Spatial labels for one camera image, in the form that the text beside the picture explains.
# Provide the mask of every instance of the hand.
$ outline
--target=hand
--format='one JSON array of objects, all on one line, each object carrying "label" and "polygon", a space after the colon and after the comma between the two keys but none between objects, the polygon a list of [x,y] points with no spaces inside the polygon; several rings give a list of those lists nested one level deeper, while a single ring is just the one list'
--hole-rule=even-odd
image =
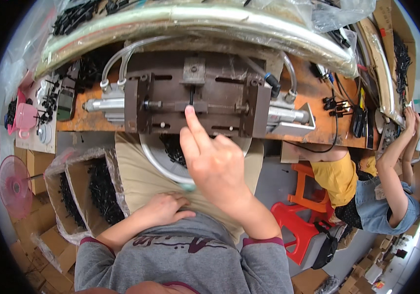
[{"label": "hand", "polygon": [[136,210],[136,217],[148,229],[155,226],[164,226],[186,217],[195,217],[195,212],[178,210],[185,205],[190,205],[181,193],[168,192],[154,195],[142,208]]},{"label": "hand", "polygon": [[416,116],[413,109],[411,107],[406,107],[406,109],[404,109],[404,116],[406,118],[406,130],[414,131]]},{"label": "hand", "polygon": [[416,131],[416,134],[420,134],[420,116],[415,111],[414,111],[414,116],[416,118],[415,131]]},{"label": "hand", "polygon": [[244,182],[241,148],[223,135],[210,138],[192,106],[186,107],[185,118],[188,127],[180,132],[180,144],[189,174],[203,196],[220,209],[229,209],[241,197],[253,197]]}]

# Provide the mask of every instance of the beige pants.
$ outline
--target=beige pants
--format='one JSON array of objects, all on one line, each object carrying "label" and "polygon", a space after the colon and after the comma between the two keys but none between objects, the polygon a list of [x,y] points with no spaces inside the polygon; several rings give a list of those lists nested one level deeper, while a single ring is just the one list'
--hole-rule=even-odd
[{"label": "beige pants", "polygon": [[[146,158],[137,135],[115,133],[115,150],[125,192],[125,202],[130,213],[144,206],[157,193],[181,192],[191,203],[189,209],[210,215],[221,222],[235,244],[239,243],[239,238],[244,232],[241,225],[208,202],[200,191],[186,192],[176,182],[161,174]],[[248,154],[244,158],[244,179],[253,194],[261,172],[263,157],[262,141],[253,139]]]}]

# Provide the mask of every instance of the maroon sleeve trim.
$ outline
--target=maroon sleeve trim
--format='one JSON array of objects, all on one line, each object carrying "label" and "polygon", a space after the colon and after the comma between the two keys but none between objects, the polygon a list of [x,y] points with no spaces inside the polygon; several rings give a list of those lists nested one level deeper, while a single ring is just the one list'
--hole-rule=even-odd
[{"label": "maroon sleeve trim", "polygon": [[99,243],[99,244],[104,245],[105,247],[107,247],[107,249],[109,249],[109,250],[110,250],[110,252],[112,252],[113,256],[115,257],[115,253],[113,252],[112,248],[110,248],[110,247],[109,247],[109,246],[107,246],[106,244],[104,244],[104,243],[102,243],[101,241],[99,241],[99,240],[97,240],[97,239],[95,239],[95,238],[92,238],[92,237],[85,237],[85,238],[83,238],[83,239],[81,240],[81,242],[79,243],[79,246],[81,246],[83,243],[86,243],[86,242],[94,242],[94,243]]},{"label": "maroon sleeve trim", "polygon": [[242,247],[246,245],[259,244],[259,243],[275,243],[275,244],[284,246],[283,240],[279,237],[273,237],[273,238],[265,239],[265,240],[257,240],[257,239],[251,239],[251,238],[242,239]]},{"label": "maroon sleeve trim", "polygon": [[190,291],[194,291],[195,294],[200,294],[197,290],[195,290],[194,288],[190,287],[189,285],[187,285],[183,282],[178,282],[178,281],[166,282],[166,283],[162,283],[162,285],[164,285],[164,286],[172,286],[172,285],[183,286],[183,287],[186,287],[187,289],[189,289]]}]

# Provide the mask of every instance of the orange plastic stool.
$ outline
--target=orange plastic stool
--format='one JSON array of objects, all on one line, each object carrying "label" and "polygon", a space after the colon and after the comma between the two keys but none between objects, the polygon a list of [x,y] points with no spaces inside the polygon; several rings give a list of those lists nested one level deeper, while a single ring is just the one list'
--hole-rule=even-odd
[{"label": "orange plastic stool", "polygon": [[325,213],[326,210],[326,203],[329,202],[329,195],[325,189],[317,190],[313,194],[313,198],[321,198],[320,202],[312,201],[306,198],[303,198],[304,194],[304,182],[307,176],[314,178],[313,169],[311,165],[308,163],[294,163],[292,164],[292,169],[298,172],[298,180],[296,182],[296,191],[295,195],[288,195],[289,202],[294,202],[306,208],[312,209],[314,211]]},{"label": "orange plastic stool", "polygon": [[310,245],[311,239],[318,235],[319,232],[314,226],[314,221],[324,220],[329,223],[331,226],[334,226],[333,223],[329,222],[329,218],[334,211],[332,208],[329,213],[320,213],[312,211],[310,222],[305,222],[301,217],[299,217],[296,212],[302,211],[307,209],[301,205],[285,205],[282,202],[275,203],[272,208],[271,212],[280,228],[285,226],[290,232],[293,233],[295,236],[295,241],[291,241],[289,243],[285,243],[285,249],[289,246],[295,245],[295,250],[293,252],[289,252],[287,250],[287,256],[293,260],[296,264],[301,265],[304,256],[308,250],[308,246]]}]

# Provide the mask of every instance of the denim jacket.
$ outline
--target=denim jacket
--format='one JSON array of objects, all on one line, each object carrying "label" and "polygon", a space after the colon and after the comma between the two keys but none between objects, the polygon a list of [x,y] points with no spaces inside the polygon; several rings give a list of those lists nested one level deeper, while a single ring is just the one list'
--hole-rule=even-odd
[{"label": "denim jacket", "polygon": [[368,181],[357,181],[355,204],[363,229],[368,232],[387,235],[398,235],[406,232],[414,224],[420,212],[419,203],[410,195],[412,194],[412,188],[405,182],[401,182],[409,203],[404,218],[395,228],[392,228],[386,216],[389,209],[386,198],[377,200],[375,196],[375,188],[380,183],[378,177]]}]

